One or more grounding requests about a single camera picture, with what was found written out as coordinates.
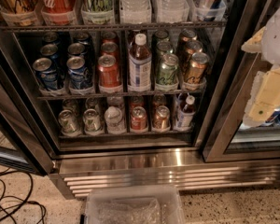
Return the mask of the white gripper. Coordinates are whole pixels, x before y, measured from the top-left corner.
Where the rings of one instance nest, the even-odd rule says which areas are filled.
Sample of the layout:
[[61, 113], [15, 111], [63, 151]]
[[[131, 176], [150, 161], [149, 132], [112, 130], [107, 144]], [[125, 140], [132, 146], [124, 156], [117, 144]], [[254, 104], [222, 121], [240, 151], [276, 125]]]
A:
[[[280, 8], [251, 38], [241, 46], [248, 53], [261, 53], [271, 64], [280, 65]], [[250, 99], [245, 107], [243, 123], [257, 127], [280, 106], [280, 66], [268, 72], [258, 71], [252, 84]]]

